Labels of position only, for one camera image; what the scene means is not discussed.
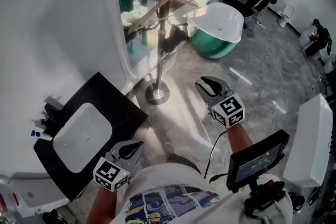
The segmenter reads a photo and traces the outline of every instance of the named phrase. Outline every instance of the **faucet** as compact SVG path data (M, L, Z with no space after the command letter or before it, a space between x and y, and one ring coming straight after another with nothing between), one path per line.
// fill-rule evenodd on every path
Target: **faucet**
M44 109L48 115L46 120L41 120L41 124L46 127L44 133L54 138L59 130L64 127L65 123L67 122L68 112L64 108L60 110L49 103L46 103Z

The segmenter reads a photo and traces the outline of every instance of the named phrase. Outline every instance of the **wooden clothes hanger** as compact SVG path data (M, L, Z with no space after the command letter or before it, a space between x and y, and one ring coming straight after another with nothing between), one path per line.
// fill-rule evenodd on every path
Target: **wooden clothes hanger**
M151 16L153 15L154 12L156 12L159 8L161 8L164 4L166 4L168 1L170 0L160 0L153 8L150 9L150 11L148 11L145 15L143 15L140 19L138 19L128 30L128 34L136 31L138 29L138 27L144 23L145 21L147 21L148 19L151 18ZM183 3L185 5L191 6L193 8L200 8L198 5L191 3L189 1L186 0L175 0L177 2Z
M165 20L165 19L167 19L167 18L170 18L170 17L172 17L172 16L174 16L174 15L175 15L175 14L169 14L168 16L163 17L163 18L160 18L160 19L157 19L157 20L155 20L155 21L149 21L148 23L141 24L140 26L138 26L137 28L135 28L132 32L134 32L134 31L138 31L139 29L142 29L143 27L146 27L146 26L148 26L148 25L153 25L153 24L155 24L155 23L158 23L158 22L160 22L160 21L162 21L162 20Z

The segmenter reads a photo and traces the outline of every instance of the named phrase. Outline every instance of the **small display screen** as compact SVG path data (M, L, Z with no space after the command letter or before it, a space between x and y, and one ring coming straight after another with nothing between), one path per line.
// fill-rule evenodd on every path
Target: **small display screen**
M254 175L274 163L277 159L279 151L281 150L281 146L282 144L279 144L248 163L240 165L236 176L236 183Z

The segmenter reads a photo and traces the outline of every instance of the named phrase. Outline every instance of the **marble floor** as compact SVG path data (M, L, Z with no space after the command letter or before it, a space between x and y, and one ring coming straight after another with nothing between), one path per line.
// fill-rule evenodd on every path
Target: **marble floor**
M253 142L279 129L286 131L290 135L285 149L288 158L299 106L320 92L319 74L323 69L320 62L304 56L297 34L288 26L280 28L273 13L265 10L259 19L264 28L253 18L247 19L240 43L220 60L205 60L186 43L164 65L163 80L171 91L167 103L155 106L145 100L150 77L136 88L133 94L140 108L149 115L136 134L145 141L142 167L165 162L162 145L171 142L177 154L193 161L204 174L213 144L225 129L208 114L194 87L195 82L201 82L201 76L224 79L239 94L246 108L242 125ZM223 135L215 147L207 179L227 172L231 153L228 139ZM284 158L270 173L282 178L286 161ZM228 193L225 177L212 186L222 195ZM290 183L286 183L286 188L301 191L306 198L311 192ZM123 191L118 191L118 200ZM81 198L69 204L79 222L85 223L96 193L97 186L91 184ZM309 223L312 210L305 204L302 212L294 216L293 223Z

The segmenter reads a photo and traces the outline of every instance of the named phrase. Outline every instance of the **freestanding bathtub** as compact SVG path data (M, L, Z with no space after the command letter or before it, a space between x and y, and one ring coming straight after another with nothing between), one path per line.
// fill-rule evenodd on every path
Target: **freestanding bathtub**
M204 58L223 57L240 42L244 17L227 4L216 2L192 10L187 20L192 46Z

